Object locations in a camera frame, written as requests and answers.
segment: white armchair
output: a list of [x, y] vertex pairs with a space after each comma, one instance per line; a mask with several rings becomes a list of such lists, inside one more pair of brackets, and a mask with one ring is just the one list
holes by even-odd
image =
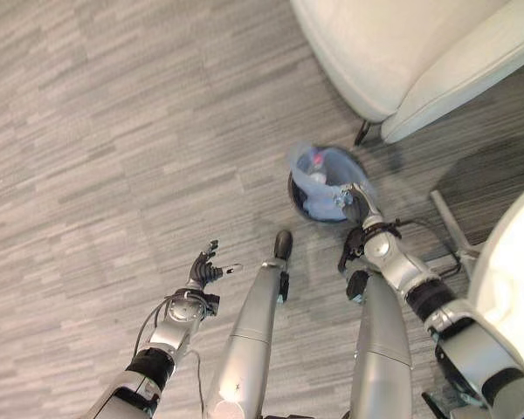
[[349, 105], [400, 141], [524, 65], [524, 0], [291, 0]]

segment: chair leg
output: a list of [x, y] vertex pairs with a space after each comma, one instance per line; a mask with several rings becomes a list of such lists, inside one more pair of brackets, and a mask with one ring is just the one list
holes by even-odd
[[440, 192], [433, 190], [431, 192], [431, 198], [435, 204], [435, 207], [437, 207], [438, 213], [443, 219], [443, 223], [445, 224], [448, 233], [450, 234], [454, 244], [456, 244], [456, 254], [460, 257], [468, 278], [471, 278], [482, 244], [472, 246], [470, 242], [468, 242], [464, 231], [462, 231], [460, 228], [456, 218], [454, 218], [454, 215], [451, 213], [448, 205], [446, 205], [445, 199], [442, 195], [440, 195]]
[[367, 135], [367, 132], [370, 128], [370, 122], [367, 120], [364, 120], [361, 127], [359, 128], [359, 132], [355, 136], [355, 141], [353, 143], [354, 147], [360, 146], [363, 142], [363, 139], [365, 138], [365, 135]]

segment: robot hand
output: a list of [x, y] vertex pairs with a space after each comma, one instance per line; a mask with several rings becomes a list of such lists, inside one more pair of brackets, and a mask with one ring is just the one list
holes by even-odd
[[189, 282], [186, 284], [187, 287], [203, 290], [210, 282], [214, 282], [224, 275], [231, 275], [243, 269], [241, 264], [232, 264], [223, 268], [213, 266], [210, 259], [216, 255], [217, 247], [218, 241], [212, 240], [198, 255], [190, 268]]

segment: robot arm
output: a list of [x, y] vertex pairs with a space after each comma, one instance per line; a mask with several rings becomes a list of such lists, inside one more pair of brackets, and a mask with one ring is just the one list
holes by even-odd
[[82, 419], [153, 417], [167, 381], [186, 353], [190, 337], [203, 319], [217, 314], [219, 297], [205, 294], [204, 287], [242, 268], [241, 265], [213, 267], [209, 260], [216, 248], [217, 241], [211, 242], [192, 265], [186, 287], [167, 297], [150, 314], [148, 319], [153, 314], [157, 319], [160, 311], [165, 310], [164, 319], [158, 324], [155, 321], [155, 330], [140, 352], [136, 351], [130, 365]]
[[524, 418], [524, 362], [514, 347], [423, 261], [404, 249], [368, 194], [354, 184], [344, 212], [362, 220], [359, 252], [409, 304], [437, 342], [445, 371], [489, 408], [493, 419]]

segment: black rubber band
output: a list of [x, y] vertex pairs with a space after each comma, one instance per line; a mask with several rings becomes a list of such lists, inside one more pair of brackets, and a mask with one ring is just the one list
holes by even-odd
[[487, 403], [493, 406], [497, 394], [509, 383], [524, 378], [517, 368], [505, 368], [485, 382], [481, 388], [481, 394], [486, 398]]
[[456, 299], [456, 296], [448, 285], [434, 278], [412, 288], [405, 299], [421, 321], [426, 321], [432, 313]]
[[167, 380], [175, 370], [175, 363], [161, 349], [151, 347], [140, 351], [126, 370], [145, 375], [163, 391]]

